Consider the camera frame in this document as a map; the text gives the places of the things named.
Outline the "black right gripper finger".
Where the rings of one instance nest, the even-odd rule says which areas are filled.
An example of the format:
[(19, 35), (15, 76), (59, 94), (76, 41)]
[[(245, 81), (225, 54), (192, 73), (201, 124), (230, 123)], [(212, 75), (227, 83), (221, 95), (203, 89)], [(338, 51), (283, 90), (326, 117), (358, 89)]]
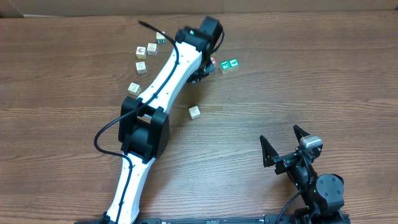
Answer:
[(298, 142), (302, 142), (304, 139), (307, 139), (308, 136), (310, 135), (296, 124), (293, 126), (293, 129)]
[(262, 147), (262, 157), (263, 157), (264, 167), (273, 166), (275, 164), (275, 160), (279, 157), (279, 154), (263, 135), (261, 135), (259, 139)]

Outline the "white block snail picture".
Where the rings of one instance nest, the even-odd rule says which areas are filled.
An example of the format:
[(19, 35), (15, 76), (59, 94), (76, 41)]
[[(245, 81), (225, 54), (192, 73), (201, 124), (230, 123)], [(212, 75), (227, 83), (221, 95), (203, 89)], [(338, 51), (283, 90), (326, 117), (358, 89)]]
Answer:
[(191, 119), (196, 119), (199, 118), (201, 116), (200, 110), (198, 108), (198, 106), (194, 106), (188, 109), (189, 113), (190, 113), (190, 117)]

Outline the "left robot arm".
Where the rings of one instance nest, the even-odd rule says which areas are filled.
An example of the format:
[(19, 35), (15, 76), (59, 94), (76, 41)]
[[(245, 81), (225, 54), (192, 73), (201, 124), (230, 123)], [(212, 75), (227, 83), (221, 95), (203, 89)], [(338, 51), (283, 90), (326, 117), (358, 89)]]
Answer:
[(99, 137), (114, 124), (119, 124), (122, 169), (111, 206), (98, 223), (135, 223), (139, 216), (139, 202), (152, 164), (164, 152), (170, 139), (169, 112), (186, 82), (199, 82), (213, 72), (211, 55), (223, 39), (220, 21), (204, 18), (197, 29), (186, 26), (174, 38), (166, 35), (173, 51), (155, 80), (137, 98), (126, 97), (121, 115), (98, 131)]

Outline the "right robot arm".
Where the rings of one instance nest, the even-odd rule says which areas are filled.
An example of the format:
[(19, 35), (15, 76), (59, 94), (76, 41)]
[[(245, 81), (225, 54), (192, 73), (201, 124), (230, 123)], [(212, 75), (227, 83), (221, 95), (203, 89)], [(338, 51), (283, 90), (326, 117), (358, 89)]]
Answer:
[(263, 166), (275, 167), (277, 175), (286, 173), (298, 192), (277, 215), (264, 215), (265, 223), (349, 223), (341, 212), (345, 202), (344, 180), (337, 174), (318, 175), (312, 163), (322, 152), (320, 137), (293, 126), (298, 146), (281, 156), (261, 135)]

